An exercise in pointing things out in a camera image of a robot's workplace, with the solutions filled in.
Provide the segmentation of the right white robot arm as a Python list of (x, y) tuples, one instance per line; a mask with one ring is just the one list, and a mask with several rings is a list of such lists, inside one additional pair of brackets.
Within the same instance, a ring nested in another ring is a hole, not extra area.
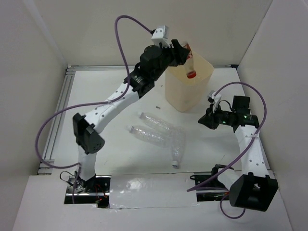
[(250, 113), (249, 97), (234, 96), (230, 111), (221, 109), (220, 99), (220, 94), (209, 97), (210, 106), (198, 122), (210, 129), (219, 125), (230, 126), (240, 152), (245, 154), (240, 159), (240, 174), (230, 167), (223, 173), (211, 175), (210, 183), (216, 189), (225, 186), (229, 190), (231, 206), (265, 212), (278, 190), (278, 182), (270, 177), (265, 166), (257, 131), (260, 127), (258, 117)]

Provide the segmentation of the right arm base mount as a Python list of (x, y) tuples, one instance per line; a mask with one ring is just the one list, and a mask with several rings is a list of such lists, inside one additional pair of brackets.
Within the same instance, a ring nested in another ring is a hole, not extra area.
[[(190, 176), (190, 179), (194, 181), (195, 185), (197, 185), (210, 177), (210, 174), (194, 174)], [(223, 196), (228, 194), (228, 192), (228, 189), (215, 179), (196, 190), (197, 202), (220, 201)]]

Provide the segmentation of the red cap labelled bottle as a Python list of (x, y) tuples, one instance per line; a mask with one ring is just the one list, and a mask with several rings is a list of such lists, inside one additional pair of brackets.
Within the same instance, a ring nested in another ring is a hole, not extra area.
[(181, 46), (189, 50), (185, 64), (183, 65), (188, 79), (196, 77), (197, 73), (194, 69), (193, 53), (187, 41), (181, 43)]

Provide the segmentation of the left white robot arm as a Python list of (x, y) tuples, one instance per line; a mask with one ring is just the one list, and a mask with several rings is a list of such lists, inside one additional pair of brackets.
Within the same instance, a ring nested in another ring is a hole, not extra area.
[(78, 162), (81, 164), (81, 169), (75, 171), (75, 177), (82, 191), (90, 192), (95, 186), (96, 156), (105, 144), (100, 134), (108, 123), (149, 92), (169, 66), (185, 64), (190, 51), (182, 47), (176, 39), (171, 42), (171, 47), (146, 47), (140, 56), (140, 62), (105, 104), (84, 115), (77, 113), (73, 116)]

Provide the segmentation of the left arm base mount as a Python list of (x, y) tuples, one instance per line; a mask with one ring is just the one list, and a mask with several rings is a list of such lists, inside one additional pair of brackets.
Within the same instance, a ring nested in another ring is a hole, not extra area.
[(73, 191), (74, 178), (69, 177), (65, 190), (64, 204), (73, 204), (72, 194), (74, 192), (75, 205), (95, 205), (97, 208), (109, 208), (110, 181), (109, 176), (97, 176), (96, 182), (91, 189), (83, 189), (77, 184)]

